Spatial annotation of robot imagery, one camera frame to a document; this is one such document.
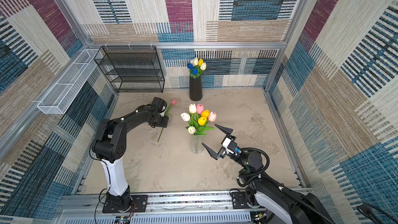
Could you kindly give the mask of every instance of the black wire shelf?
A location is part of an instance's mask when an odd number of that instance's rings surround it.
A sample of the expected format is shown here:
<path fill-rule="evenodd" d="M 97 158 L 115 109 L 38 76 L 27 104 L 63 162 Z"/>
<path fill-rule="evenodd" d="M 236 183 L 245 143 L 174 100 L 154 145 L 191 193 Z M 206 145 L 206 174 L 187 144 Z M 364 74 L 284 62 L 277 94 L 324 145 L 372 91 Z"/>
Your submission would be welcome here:
<path fill-rule="evenodd" d="M 163 92 L 164 75 L 152 46 L 103 46 L 94 59 L 118 93 Z"/>

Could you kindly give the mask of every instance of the striped fabric wall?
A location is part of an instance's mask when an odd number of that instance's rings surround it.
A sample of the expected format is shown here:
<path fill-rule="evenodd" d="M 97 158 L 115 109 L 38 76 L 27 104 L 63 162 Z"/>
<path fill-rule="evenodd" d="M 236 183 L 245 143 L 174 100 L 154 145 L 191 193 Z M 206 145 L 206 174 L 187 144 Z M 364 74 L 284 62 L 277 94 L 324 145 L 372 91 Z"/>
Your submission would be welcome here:
<path fill-rule="evenodd" d="M 397 38 L 398 0 L 309 0 L 269 90 L 336 223 L 371 222 L 362 202 L 398 218 Z"/>
<path fill-rule="evenodd" d="M 54 0 L 0 0 L 0 136 L 81 47 Z M 95 70 L 65 115 L 34 119 L 0 162 L 2 223 L 50 222 L 113 97 Z"/>
<path fill-rule="evenodd" d="M 0 136 L 81 47 L 54 0 L 0 0 Z"/>
<path fill-rule="evenodd" d="M 72 194 L 113 98 L 96 68 L 64 115 L 39 114 L 0 163 L 2 220 L 23 217 L 14 221 L 37 223 L 53 218 L 62 196 Z"/>
<path fill-rule="evenodd" d="M 93 42 L 127 43 L 279 42 L 297 1 L 66 0 Z"/>
<path fill-rule="evenodd" d="M 202 74 L 203 87 L 263 87 L 277 51 L 258 49 L 206 50 L 158 49 L 165 78 L 165 88 L 188 88 L 187 63 L 203 58 L 207 69 Z"/>

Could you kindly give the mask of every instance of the black vase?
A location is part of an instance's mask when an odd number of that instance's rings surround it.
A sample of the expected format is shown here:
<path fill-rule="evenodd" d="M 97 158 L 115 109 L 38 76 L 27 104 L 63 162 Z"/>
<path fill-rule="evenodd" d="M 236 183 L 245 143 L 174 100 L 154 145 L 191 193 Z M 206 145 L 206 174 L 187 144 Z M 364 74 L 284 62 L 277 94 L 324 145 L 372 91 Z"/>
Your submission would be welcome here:
<path fill-rule="evenodd" d="M 189 98 L 193 101 L 200 101 L 203 97 L 202 94 L 202 77 L 192 78 L 189 77 Z"/>

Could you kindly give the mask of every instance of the white wire basket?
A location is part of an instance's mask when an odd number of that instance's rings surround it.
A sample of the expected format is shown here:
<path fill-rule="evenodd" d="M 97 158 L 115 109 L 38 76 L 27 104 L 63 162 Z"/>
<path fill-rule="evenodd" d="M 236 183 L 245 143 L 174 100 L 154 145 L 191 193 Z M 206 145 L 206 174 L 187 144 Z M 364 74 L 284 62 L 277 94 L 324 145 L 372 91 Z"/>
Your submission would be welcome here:
<path fill-rule="evenodd" d="M 44 114 L 65 114 L 101 59 L 98 49 L 85 49 L 37 105 Z"/>

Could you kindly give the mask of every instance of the mesh shelf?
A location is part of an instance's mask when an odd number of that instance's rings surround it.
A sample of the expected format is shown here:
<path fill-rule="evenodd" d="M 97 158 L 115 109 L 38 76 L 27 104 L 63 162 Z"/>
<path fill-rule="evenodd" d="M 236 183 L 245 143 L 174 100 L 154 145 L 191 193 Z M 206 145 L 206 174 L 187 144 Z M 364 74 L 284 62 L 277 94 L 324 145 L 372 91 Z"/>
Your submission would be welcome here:
<path fill-rule="evenodd" d="M 163 92 L 164 76 L 155 47 L 103 46 L 95 62 L 117 92 Z"/>
<path fill-rule="evenodd" d="M 64 114 L 96 67 L 98 49 L 84 50 L 37 105 L 44 114 Z"/>

